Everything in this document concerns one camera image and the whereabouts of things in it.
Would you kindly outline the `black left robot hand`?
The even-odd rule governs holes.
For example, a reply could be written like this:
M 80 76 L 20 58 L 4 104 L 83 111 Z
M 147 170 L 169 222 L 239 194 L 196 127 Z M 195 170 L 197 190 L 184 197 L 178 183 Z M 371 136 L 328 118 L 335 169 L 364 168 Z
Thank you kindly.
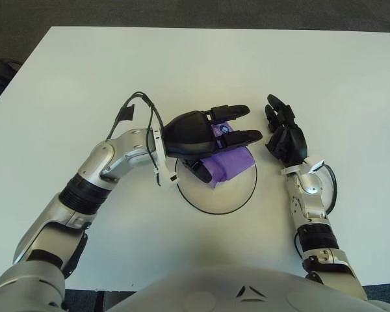
M 258 130 L 239 131 L 228 124 L 249 112 L 246 105 L 223 105 L 174 118 L 162 130 L 167 156 L 212 188 L 234 178 L 255 165 L 246 147 L 263 137 Z

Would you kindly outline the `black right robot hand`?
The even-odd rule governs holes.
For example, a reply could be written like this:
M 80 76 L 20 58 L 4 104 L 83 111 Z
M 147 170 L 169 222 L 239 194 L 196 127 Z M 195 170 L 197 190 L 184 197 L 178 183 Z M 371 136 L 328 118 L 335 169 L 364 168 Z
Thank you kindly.
M 265 106 L 268 129 L 272 136 L 266 144 L 267 150 L 284 167 L 302 164 L 307 158 L 307 144 L 303 131 L 295 122 L 290 105 L 269 94 Z

